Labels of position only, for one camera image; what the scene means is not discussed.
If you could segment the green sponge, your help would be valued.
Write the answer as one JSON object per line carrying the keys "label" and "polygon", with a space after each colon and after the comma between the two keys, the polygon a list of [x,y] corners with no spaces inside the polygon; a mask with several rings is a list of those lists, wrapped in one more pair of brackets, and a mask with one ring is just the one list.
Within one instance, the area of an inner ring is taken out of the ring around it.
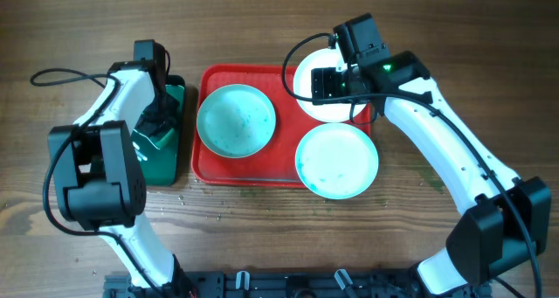
{"label": "green sponge", "polygon": [[148,140],[156,149],[162,149],[167,146],[167,144],[170,142],[170,140],[175,135],[175,133],[176,131],[173,128],[171,128],[167,131],[163,131],[161,133],[150,136]]}

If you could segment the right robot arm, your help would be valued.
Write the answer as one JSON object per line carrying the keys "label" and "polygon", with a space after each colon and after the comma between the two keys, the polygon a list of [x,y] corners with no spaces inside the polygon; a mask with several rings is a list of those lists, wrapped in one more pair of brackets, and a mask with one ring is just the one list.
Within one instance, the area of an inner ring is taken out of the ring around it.
{"label": "right robot arm", "polygon": [[496,280],[545,251],[551,192],[496,158],[453,112],[435,79],[409,51],[391,54],[363,14],[328,34],[346,69],[312,71],[312,102],[370,103],[401,129],[450,191],[460,218],[444,247],[418,264],[424,289],[441,296]]}

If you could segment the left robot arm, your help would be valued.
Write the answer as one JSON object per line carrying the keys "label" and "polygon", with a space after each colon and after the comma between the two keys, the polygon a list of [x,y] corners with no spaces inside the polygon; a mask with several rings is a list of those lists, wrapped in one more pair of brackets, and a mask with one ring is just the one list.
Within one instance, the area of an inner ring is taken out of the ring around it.
{"label": "left robot arm", "polygon": [[61,232],[99,237],[113,249],[128,274],[106,280],[108,297],[194,291],[144,213],[147,187],[176,179],[185,84],[169,69],[169,52],[147,39],[135,41],[133,58],[106,73],[72,70],[72,82],[92,80],[103,91],[73,124],[47,136],[45,215]]}

